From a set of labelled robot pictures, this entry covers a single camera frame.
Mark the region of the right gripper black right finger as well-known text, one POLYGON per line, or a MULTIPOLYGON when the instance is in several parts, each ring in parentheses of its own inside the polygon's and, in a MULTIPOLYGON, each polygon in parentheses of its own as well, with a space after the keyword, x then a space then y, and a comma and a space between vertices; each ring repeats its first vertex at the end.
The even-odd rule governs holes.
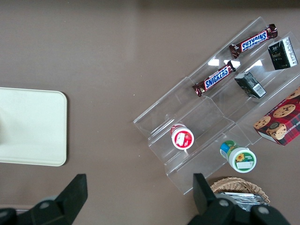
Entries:
POLYGON ((199 214, 190 225, 287 225, 274 207, 256 205, 250 212, 225 198, 217 198, 201 173, 193 175, 193 197, 199 214))

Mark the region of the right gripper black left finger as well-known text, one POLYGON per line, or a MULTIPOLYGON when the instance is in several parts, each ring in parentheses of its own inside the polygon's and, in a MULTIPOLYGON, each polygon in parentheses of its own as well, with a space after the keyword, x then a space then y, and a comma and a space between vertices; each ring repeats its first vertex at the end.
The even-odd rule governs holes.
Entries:
POLYGON ((53 200, 41 201, 19 215, 14 208, 0 209, 0 223, 2 225, 71 225, 87 198, 86 174, 78 174, 53 200))

